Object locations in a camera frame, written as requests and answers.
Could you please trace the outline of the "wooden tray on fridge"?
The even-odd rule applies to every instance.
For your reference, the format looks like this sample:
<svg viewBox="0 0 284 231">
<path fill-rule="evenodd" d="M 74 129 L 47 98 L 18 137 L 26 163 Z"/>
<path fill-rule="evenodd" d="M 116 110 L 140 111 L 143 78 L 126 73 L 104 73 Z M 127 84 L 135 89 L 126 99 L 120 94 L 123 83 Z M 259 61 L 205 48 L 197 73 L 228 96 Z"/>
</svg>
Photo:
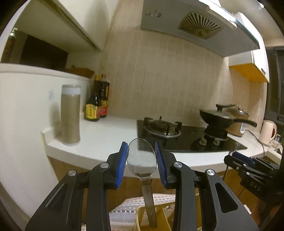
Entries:
<svg viewBox="0 0 284 231">
<path fill-rule="evenodd" d="M 95 74 L 95 72 L 91 69 L 88 69 L 86 67 L 75 67 L 74 65 L 70 68 L 65 68 L 64 71 L 86 78 L 91 78 Z"/>
</svg>

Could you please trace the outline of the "black glass gas stove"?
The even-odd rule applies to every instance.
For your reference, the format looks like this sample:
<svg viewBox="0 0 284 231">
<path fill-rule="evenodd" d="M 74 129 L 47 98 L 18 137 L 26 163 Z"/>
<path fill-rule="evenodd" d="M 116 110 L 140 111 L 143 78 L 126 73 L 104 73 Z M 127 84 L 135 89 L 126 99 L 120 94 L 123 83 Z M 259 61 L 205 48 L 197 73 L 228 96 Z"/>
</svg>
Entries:
<svg viewBox="0 0 284 231">
<path fill-rule="evenodd" d="M 237 147 L 238 150 L 246 150 L 243 144 L 236 142 L 231 138 L 227 138 L 225 141 L 221 141 L 218 146 L 213 144 L 213 139 L 208 138 L 206 146 L 201 146 L 199 141 L 204 137 L 204 128 L 181 126 L 181 134 L 175 138 L 163 138 L 156 136 L 147 131 L 144 126 L 143 120 L 137 120 L 137 132 L 138 137 L 147 140 L 152 146 L 155 146 L 156 141 L 161 141 L 164 150 L 169 152 L 180 153 L 193 153 L 193 152 L 226 152 L 231 148 Z"/>
</svg>

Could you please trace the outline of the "white yellow wall cabinet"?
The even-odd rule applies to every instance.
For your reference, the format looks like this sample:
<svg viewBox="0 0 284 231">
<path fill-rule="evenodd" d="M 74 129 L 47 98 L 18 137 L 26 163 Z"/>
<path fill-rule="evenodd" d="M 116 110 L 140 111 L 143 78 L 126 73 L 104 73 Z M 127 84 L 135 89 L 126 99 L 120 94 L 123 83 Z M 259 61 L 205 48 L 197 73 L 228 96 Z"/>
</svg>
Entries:
<svg viewBox="0 0 284 231">
<path fill-rule="evenodd" d="M 269 64 L 262 35 L 243 13 L 234 16 L 258 40 L 260 48 L 228 57 L 229 67 L 250 82 L 269 83 Z"/>
</svg>

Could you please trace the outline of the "dark soy sauce bottle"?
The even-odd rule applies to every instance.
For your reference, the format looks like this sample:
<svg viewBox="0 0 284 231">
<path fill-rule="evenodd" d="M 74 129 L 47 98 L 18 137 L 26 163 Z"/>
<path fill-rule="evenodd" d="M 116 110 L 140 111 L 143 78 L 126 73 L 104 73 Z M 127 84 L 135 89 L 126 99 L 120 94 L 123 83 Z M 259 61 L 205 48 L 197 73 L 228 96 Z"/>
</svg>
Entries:
<svg viewBox="0 0 284 231">
<path fill-rule="evenodd" d="M 100 76 L 95 75 L 92 95 L 86 103 L 86 120 L 96 122 L 100 119 L 101 100 L 99 96 Z"/>
</svg>

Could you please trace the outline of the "black frying pan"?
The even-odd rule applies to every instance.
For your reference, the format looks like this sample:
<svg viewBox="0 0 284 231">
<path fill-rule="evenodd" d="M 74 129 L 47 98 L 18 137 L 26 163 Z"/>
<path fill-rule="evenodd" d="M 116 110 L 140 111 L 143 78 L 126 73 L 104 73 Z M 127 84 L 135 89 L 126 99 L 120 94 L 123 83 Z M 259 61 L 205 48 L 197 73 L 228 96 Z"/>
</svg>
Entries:
<svg viewBox="0 0 284 231">
<path fill-rule="evenodd" d="M 253 127 L 257 127 L 257 123 L 248 119 L 236 118 L 230 113 L 223 111 L 223 108 L 234 107 L 234 104 L 221 105 L 216 104 L 216 110 L 205 110 L 200 109 L 199 114 L 201 118 L 210 126 L 214 126 L 221 129 L 226 129 L 231 127 L 234 123 L 246 123 Z"/>
</svg>

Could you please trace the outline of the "large soy sauce bottle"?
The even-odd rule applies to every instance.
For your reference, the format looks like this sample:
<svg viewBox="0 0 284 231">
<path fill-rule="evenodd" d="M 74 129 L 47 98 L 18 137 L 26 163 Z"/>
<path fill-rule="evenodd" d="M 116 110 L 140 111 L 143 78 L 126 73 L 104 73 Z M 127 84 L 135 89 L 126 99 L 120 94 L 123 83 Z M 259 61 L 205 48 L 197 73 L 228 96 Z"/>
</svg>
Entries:
<svg viewBox="0 0 284 231">
<path fill-rule="evenodd" d="M 107 117 L 108 113 L 108 98 L 109 98 L 109 87 L 110 82 L 106 78 L 106 74 L 101 74 L 101 85 L 100 85 L 100 100 L 101 100 L 101 111 L 100 111 L 100 117 L 105 118 Z"/>
</svg>

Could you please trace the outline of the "stainless steel spoon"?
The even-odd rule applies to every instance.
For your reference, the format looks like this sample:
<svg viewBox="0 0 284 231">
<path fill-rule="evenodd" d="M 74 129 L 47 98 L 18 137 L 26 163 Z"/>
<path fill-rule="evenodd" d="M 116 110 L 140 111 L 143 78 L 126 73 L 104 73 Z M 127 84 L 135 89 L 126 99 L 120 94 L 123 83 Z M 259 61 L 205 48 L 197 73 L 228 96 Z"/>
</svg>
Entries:
<svg viewBox="0 0 284 231">
<path fill-rule="evenodd" d="M 127 149 L 127 164 L 140 181 L 148 216 L 154 207 L 151 176 L 156 170 L 156 156 L 151 144 L 142 138 L 133 139 Z"/>
</svg>

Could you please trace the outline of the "brown rice cooker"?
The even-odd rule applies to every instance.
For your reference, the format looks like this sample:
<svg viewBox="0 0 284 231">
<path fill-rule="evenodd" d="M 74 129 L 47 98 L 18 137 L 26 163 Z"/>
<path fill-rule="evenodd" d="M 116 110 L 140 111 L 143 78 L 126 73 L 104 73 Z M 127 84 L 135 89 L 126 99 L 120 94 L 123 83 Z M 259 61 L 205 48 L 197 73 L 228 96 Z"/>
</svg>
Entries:
<svg viewBox="0 0 284 231">
<path fill-rule="evenodd" d="M 240 119 L 248 119 L 249 114 L 243 111 L 239 107 L 230 107 L 226 109 L 231 115 L 235 116 L 236 118 Z M 226 129 L 227 132 L 231 135 L 242 137 L 246 130 L 246 123 L 237 122 L 234 123 L 232 126 Z"/>
</svg>

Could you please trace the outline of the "white upper cabinet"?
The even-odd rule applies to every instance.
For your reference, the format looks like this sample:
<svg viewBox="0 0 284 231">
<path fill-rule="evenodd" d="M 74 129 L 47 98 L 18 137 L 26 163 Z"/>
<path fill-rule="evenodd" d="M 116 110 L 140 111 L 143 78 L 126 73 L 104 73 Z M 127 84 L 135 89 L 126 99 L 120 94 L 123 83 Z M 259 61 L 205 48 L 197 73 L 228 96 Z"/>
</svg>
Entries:
<svg viewBox="0 0 284 231">
<path fill-rule="evenodd" d="M 104 49 L 118 1 L 28 1 L 15 27 L 65 52 Z"/>
</svg>

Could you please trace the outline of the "tall beige canister white lid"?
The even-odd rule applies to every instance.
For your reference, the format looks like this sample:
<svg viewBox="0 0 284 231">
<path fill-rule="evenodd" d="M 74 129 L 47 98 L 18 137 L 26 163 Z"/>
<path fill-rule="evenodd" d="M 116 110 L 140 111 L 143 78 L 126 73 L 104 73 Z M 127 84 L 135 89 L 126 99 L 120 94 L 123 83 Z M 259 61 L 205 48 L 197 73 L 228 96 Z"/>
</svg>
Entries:
<svg viewBox="0 0 284 231">
<path fill-rule="evenodd" d="M 63 85 L 61 90 L 61 140 L 64 145 L 80 143 L 80 97 L 81 86 Z"/>
</svg>

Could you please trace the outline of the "grey range hood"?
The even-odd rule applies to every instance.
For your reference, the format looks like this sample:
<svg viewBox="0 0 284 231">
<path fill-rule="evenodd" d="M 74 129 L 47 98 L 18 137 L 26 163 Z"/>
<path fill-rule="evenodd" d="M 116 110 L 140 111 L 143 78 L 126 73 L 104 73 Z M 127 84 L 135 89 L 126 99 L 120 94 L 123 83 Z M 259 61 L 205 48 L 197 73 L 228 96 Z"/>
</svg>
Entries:
<svg viewBox="0 0 284 231">
<path fill-rule="evenodd" d="M 222 57 L 260 47 L 240 20 L 212 1 L 144 1 L 141 29 L 180 37 Z"/>
</svg>

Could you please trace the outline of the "white checkered cloth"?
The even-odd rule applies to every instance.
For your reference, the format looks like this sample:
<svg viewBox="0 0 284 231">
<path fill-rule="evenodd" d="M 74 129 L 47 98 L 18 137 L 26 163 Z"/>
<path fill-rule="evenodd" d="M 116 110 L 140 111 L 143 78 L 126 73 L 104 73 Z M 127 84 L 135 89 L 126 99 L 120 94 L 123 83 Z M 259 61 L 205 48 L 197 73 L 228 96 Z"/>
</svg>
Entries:
<svg viewBox="0 0 284 231">
<path fill-rule="evenodd" d="M 174 194 L 153 194 L 157 228 L 172 230 Z M 126 199 L 109 212 L 111 230 L 153 230 L 148 221 L 143 197 Z"/>
</svg>

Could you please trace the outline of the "white refrigerator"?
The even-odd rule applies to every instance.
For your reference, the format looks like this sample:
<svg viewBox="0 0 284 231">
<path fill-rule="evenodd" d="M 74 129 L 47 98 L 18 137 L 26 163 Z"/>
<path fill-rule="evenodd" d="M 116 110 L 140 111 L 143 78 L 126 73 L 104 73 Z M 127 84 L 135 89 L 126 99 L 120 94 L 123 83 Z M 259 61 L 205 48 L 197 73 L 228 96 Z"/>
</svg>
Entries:
<svg viewBox="0 0 284 231">
<path fill-rule="evenodd" d="M 85 77 L 1 64 L 1 184 L 28 217 L 58 182 L 42 131 L 60 122 L 63 85 L 81 86 L 81 104 L 90 94 Z"/>
</svg>

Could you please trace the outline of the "white electric kettle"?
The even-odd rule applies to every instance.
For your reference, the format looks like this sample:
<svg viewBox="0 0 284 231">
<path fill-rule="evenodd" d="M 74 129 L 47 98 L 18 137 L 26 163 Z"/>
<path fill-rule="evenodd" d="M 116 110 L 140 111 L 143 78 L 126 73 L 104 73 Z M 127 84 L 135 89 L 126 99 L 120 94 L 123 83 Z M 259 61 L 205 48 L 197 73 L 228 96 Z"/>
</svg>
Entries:
<svg viewBox="0 0 284 231">
<path fill-rule="evenodd" d="M 275 138 L 276 134 L 276 124 L 271 120 L 264 120 L 260 132 L 260 142 L 265 146 L 269 146 L 270 142 Z"/>
</svg>

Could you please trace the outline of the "beige plastic utensil holder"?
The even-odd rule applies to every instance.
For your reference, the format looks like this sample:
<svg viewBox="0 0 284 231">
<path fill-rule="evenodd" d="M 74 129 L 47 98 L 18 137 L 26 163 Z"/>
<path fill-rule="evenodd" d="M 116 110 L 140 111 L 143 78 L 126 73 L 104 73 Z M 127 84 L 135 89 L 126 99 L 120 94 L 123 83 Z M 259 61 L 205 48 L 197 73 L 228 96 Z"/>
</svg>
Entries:
<svg viewBox="0 0 284 231">
<path fill-rule="evenodd" d="M 173 192 L 168 194 L 154 193 L 154 207 L 151 216 L 148 216 L 143 197 L 134 197 L 135 217 L 134 230 L 174 230 L 174 212 L 176 196 Z"/>
</svg>

